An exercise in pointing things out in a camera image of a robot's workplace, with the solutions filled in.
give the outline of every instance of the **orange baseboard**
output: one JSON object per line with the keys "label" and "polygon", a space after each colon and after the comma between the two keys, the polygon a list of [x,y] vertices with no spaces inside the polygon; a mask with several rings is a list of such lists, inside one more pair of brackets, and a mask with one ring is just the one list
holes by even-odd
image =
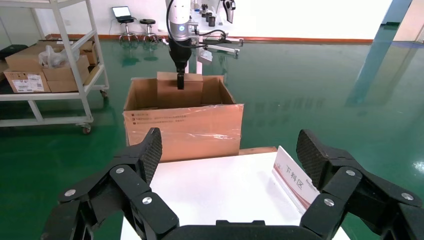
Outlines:
{"label": "orange baseboard", "polygon": [[[84,34],[68,34],[71,39],[82,38]],[[60,38],[61,35],[53,33],[45,36],[49,38]],[[118,39],[119,35],[99,34],[99,39]],[[265,41],[265,42],[308,42],[308,43],[372,43],[373,39],[342,39],[342,38],[301,38],[301,37],[261,37],[261,36],[230,36],[230,38],[241,38],[245,41]]]}

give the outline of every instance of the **green epoxy floor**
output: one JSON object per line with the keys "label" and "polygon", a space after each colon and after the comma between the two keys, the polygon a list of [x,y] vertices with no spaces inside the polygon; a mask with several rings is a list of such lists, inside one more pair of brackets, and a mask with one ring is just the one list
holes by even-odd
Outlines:
{"label": "green epoxy floor", "polygon": [[[175,70],[163,45],[149,51],[140,44],[132,53],[116,41],[101,46],[109,101],[89,95],[90,135],[72,125],[0,128],[0,239],[37,239],[57,194],[126,145],[122,110],[130,78]],[[296,158],[297,135],[308,128],[424,198],[424,49],[373,47],[246,43],[239,59],[215,53],[203,74],[226,73],[228,89],[245,103],[241,148],[281,145]],[[39,107],[46,116],[83,114],[76,100]],[[0,112],[0,119],[32,115],[25,102],[0,102]],[[109,218],[95,239],[118,240],[121,221],[120,214]],[[352,240],[379,239],[352,215],[343,228]]]}

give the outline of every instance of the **laptop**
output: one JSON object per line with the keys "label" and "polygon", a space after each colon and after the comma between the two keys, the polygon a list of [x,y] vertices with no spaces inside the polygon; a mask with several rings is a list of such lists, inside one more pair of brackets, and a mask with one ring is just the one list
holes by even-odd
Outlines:
{"label": "laptop", "polygon": [[112,7],[113,14],[118,21],[125,21],[133,19],[128,6],[114,6]]}

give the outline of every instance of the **black cylinder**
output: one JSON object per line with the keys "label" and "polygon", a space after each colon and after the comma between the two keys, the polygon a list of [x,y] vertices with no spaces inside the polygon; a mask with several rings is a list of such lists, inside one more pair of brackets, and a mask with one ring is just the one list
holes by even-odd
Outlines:
{"label": "black cylinder", "polygon": [[206,22],[209,23],[209,18],[212,17],[212,12],[206,13]]}
{"label": "black cylinder", "polygon": [[214,16],[209,17],[209,27],[215,27],[215,19]]}

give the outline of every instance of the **brown cardboard box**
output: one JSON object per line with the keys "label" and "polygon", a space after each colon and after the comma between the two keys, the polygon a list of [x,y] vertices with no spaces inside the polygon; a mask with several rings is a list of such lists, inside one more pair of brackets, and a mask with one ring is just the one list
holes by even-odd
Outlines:
{"label": "brown cardboard box", "polygon": [[[80,48],[79,48],[79,54],[85,55],[88,58],[88,62],[92,66],[96,66],[98,63],[98,57],[96,53],[96,46],[95,42],[92,40],[88,40],[85,42]],[[47,45],[50,45],[52,48],[57,49],[59,51],[65,49],[64,42],[61,40],[39,40],[36,44],[37,46],[43,46],[44,48]]]}
{"label": "brown cardboard box", "polygon": [[42,71],[4,71],[14,93],[50,93],[49,85]]}
{"label": "brown cardboard box", "polygon": [[96,43],[94,41],[87,41],[79,48],[79,53],[85,55],[88,58],[88,62],[91,66],[96,66],[98,61],[98,56],[96,52]]}
{"label": "brown cardboard box", "polygon": [[39,63],[39,54],[46,47],[34,45],[20,52],[6,57],[7,65],[11,71],[19,72],[41,72],[43,67]]}
{"label": "brown cardboard box", "polygon": [[[83,86],[88,85],[94,78],[94,75],[99,71],[99,66],[96,66],[90,73],[89,76],[82,83]],[[47,81],[48,86],[52,93],[66,93],[78,91],[77,83],[75,81]]]}
{"label": "brown cardboard box", "polygon": [[[76,61],[76,66],[78,67],[83,83],[90,75],[88,69],[89,65],[89,60],[87,56],[84,55],[79,56],[78,61]],[[73,92],[78,90],[74,74],[69,64],[58,68],[44,68],[43,72],[52,93]]]}
{"label": "brown cardboard box", "polygon": [[150,128],[160,128],[161,162],[237,155],[243,104],[236,104],[223,76],[185,74],[184,90],[177,74],[133,78],[124,107],[129,145],[140,143]]}

